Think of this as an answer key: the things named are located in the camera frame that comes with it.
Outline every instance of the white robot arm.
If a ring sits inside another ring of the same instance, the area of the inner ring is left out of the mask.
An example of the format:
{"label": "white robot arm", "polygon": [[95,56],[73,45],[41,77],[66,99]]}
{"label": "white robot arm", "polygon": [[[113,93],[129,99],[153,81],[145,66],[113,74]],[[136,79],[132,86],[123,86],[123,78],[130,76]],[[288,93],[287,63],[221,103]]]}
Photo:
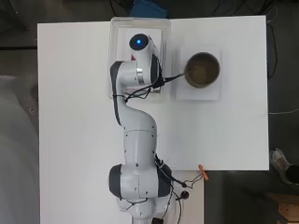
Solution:
{"label": "white robot arm", "polygon": [[165,165],[161,171],[155,163],[155,120],[126,105],[123,91],[158,83],[162,78],[161,67],[149,36],[135,35],[130,48],[135,61],[115,62],[110,68],[115,116],[124,130],[125,164],[111,168],[109,189],[118,198],[120,208],[132,215],[133,223],[148,224],[159,198],[170,194],[171,180],[163,173],[171,175],[171,170]]}

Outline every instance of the floor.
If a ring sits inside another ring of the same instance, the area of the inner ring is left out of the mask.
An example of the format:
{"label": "floor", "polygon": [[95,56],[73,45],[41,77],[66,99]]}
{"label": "floor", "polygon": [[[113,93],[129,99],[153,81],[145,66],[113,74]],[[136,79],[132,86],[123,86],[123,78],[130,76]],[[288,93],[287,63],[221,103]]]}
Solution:
{"label": "floor", "polygon": [[[169,18],[200,18],[211,16],[251,15],[263,1],[248,0],[237,12],[240,0],[161,0]],[[13,30],[0,35],[2,47],[36,46],[36,24],[65,21],[109,21],[113,12],[107,0],[13,0],[18,15],[30,31],[22,34]],[[117,14],[127,13],[117,5]],[[275,31],[278,51],[276,73],[268,82],[269,112],[288,111],[299,107],[299,4],[291,0],[276,3],[268,16]],[[0,50],[0,74],[21,80],[19,94],[28,94],[37,82],[36,50]],[[299,164],[299,113],[269,116],[270,148],[281,148],[291,163]],[[298,186],[287,186],[279,181],[271,167],[269,172],[210,172],[205,187],[205,221],[214,223],[275,224],[276,220],[259,203],[264,192],[299,194]]]}

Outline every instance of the tabletop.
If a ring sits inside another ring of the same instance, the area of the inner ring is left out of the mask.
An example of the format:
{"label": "tabletop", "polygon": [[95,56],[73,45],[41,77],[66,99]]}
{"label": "tabletop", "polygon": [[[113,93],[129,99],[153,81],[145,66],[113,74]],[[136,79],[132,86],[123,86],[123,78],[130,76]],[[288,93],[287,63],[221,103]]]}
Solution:
{"label": "tabletop", "polygon": [[[130,222],[107,186],[109,169],[123,163],[107,99],[109,29],[108,21],[38,24],[42,224]],[[221,47],[228,75],[218,102],[133,104],[156,119],[160,157],[177,170],[268,169],[265,18],[171,20],[171,36],[173,45]],[[203,192],[201,181],[181,223],[203,223]]]}

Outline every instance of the brown bowl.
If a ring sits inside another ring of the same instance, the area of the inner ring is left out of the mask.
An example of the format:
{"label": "brown bowl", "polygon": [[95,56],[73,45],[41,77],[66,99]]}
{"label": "brown bowl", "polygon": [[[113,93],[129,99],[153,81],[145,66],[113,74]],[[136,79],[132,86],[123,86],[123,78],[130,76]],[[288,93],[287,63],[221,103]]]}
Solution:
{"label": "brown bowl", "polygon": [[220,64],[215,56],[201,52],[194,54],[187,61],[184,74],[190,85],[204,88],[218,78],[220,70]]}

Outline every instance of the clear plastic box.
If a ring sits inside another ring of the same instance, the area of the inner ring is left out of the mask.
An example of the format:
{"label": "clear plastic box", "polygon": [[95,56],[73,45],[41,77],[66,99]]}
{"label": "clear plastic box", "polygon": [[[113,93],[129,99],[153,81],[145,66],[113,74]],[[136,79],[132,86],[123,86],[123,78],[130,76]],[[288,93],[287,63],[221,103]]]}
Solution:
{"label": "clear plastic box", "polygon": [[[149,35],[159,52],[163,77],[171,77],[170,20],[144,18],[113,18],[110,27],[109,58],[107,69],[107,97],[112,99],[110,66],[116,61],[131,61],[130,39],[136,34]],[[148,100],[163,100],[170,94],[170,88],[163,86],[151,92]]]}

